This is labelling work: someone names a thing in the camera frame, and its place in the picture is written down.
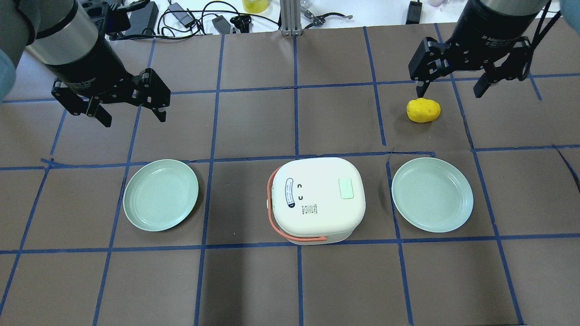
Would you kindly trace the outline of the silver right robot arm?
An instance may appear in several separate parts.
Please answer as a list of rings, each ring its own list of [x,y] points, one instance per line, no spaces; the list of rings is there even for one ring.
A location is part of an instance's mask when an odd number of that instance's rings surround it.
[[[579,31],[577,0],[560,1],[546,21],[550,6],[550,0],[468,0],[451,37],[444,43],[426,37],[412,56],[408,70],[417,96],[453,72],[483,71],[473,87],[477,98],[501,80],[524,81],[535,50],[560,17]]]

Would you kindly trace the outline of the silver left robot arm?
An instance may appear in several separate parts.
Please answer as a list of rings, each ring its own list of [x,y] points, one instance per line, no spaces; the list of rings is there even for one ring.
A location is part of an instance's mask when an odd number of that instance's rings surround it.
[[[130,27],[129,12],[147,0],[128,5],[105,0],[3,0],[1,2],[1,99],[16,82],[24,52],[55,75],[51,94],[73,116],[86,115],[110,127],[103,105],[145,107],[166,121],[170,89],[152,69],[136,76],[111,48],[106,35]]]

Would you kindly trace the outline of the green plate near left arm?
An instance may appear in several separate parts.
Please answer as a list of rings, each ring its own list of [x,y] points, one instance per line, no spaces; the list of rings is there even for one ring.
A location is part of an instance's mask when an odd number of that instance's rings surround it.
[[[136,228],[159,232],[180,224],[199,196],[197,175],[187,164],[162,159],[143,166],[129,180],[123,210]]]

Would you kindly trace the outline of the green plate near right arm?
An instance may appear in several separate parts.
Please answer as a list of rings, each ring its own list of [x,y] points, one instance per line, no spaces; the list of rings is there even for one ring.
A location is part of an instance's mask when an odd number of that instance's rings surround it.
[[[437,158],[404,163],[392,181],[393,203],[414,227],[432,233],[454,231],[469,220],[474,196],[466,176]]]

